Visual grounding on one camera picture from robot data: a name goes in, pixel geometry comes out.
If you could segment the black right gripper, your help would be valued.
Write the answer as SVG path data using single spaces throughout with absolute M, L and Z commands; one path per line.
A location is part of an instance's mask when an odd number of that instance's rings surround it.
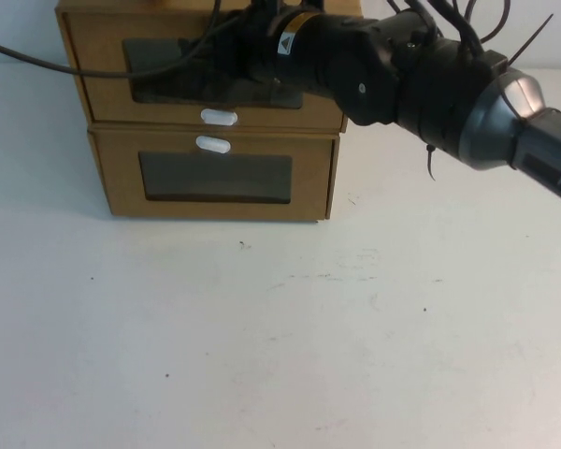
M 276 73 L 280 13 L 230 12 L 221 32 L 208 37 L 185 65 L 186 75 L 222 74 L 280 84 Z

